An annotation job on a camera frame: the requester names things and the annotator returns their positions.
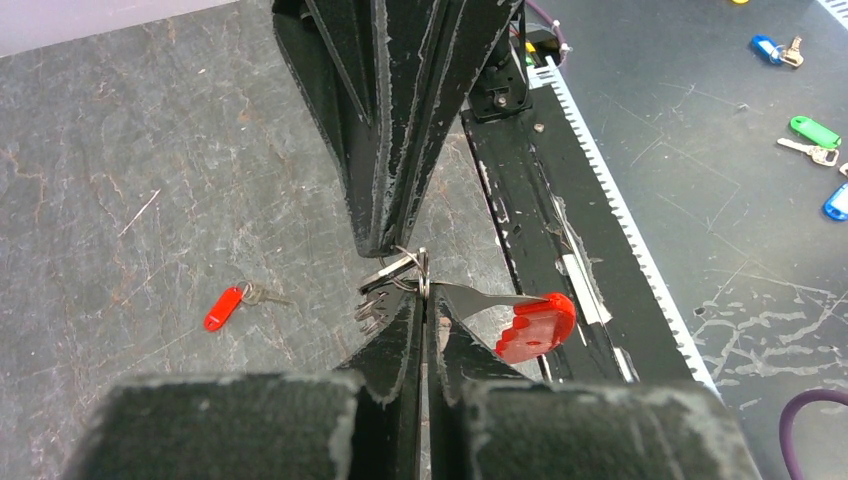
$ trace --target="metal key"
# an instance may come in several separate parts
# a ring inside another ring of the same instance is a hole
[[[387,325],[389,315],[397,309],[404,293],[407,292],[393,283],[384,284],[368,292],[365,296],[365,302],[360,304],[354,313],[354,319],[361,322],[360,331],[366,336],[370,336]]]
[[[789,45],[789,48],[780,52],[780,59],[783,63],[795,68],[800,67],[801,64],[804,63],[804,57],[801,56],[801,37],[795,36],[795,38],[792,39],[792,43]]]
[[[498,305],[513,307],[522,303],[547,302],[544,298],[530,295],[488,295],[467,285],[448,282],[433,282],[433,286],[441,287],[445,296],[450,298],[459,320]]]
[[[836,159],[839,158],[839,150],[836,149],[831,150],[818,145],[804,145],[803,143],[798,143],[788,138],[778,138],[777,143],[784,147],[797,150],[810,157],[814,163],[824,165],[825,167],[832,167],[836,165]],[[833,153],[833,158],[828,160],[828,156],[831,153]]]
[[[280,305],[292,305],[291,300],[287,300],[271,290],[253,282],[247,282],[244,286],[244,295],[241,301],[246,305],[258,305],[262,302],[274,302]]]

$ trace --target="key tag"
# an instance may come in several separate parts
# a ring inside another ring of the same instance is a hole
[[[215,306],[206,315],[206,320],[203,321],[203,327],[210,332],[223,327],[230,318],[230,315],[238,308],[242,297],[244,297],[244,291],[238,286],[224,290],[224,293],[218,298],[218,302],[215,303]]]
[[[783,53],[783,47],[771,38],[765,35],[754,35],[754,38],[751,39],[751,47],[760,52],[769,62],[775,65],[783,63],[783,60],[780,58],[780,54]]]
[[[792,117],[789,126],[799,135],[807,137],[822,148],[833,150],[842,143],[842,138],[839,135],[809,117]]]
[[[558,347],[574,330],[577,310],[561,293],[543,295],[547,302],[516,305],[512,327],[501,333],[495,353],[510,365],[544,355]]]
[[[837,222],[848,220],[848,183],[839,187],[839,190],[830,196],[822,210],[825,215]]]

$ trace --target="wire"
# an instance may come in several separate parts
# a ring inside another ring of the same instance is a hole
[[[563,35],[562,30],[559,28],[559,20],[554,20],[553,17],[548,14],[548,12],[546,12],[542,7],[539,6],[539,4],[537,4],[533,0],[525,0],[524,3],[528,7],[530,7],[530,10],[533,10],[536,15],[542,17],[542,20],[545,23],[551,26],[551,30],[557,37],[557,43],[559,43],[559,55],[561,58],[560,64],[564,64],[565,56],[568,54],[568,52],[571,51],[571,47],[569,47],[568,44],[565,43],[565,35]]]
[[[795,415],[813,402],[835,402],[848,406],[848,393],[824,389],[807,390],[796,395],[783,407],[779,425],[780,450],[783,452],[783,461],[792,480],[804,480],[801,465],[795,456],[795,445],[792,443],[792,423],[795,421]]]

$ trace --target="blue key tag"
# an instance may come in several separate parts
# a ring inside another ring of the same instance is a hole
[[[783,52],[783,47],[777,44],[771,38],[765,35],[754,35],[751,39],[751,46],[754,50],[760,52],[769,62],[780,65],[783,60],[780,59],[780,53]]]
[[[825,215],[837,222],[848,220],[848,183],[839,187],[839,190],[824,203],[822,209]]]

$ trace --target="red key tag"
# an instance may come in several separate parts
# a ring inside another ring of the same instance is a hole
[[[233,314],[233,311],[241,303],[243,296],[244,292],[239,287],[230,287],[224,290],[221,298],[218,299],[218,302],[206,315],[206,321],[203,322],[206,330],[214,332],[223,327],[227,323],[227,319],[230,318],[230,315]]]
[[[558,347],[577,324],[574,303],[561,293],[543,295],[547,302],[516,305],[512,327],[501,333],[495,353],[506,363],[521,363]]]

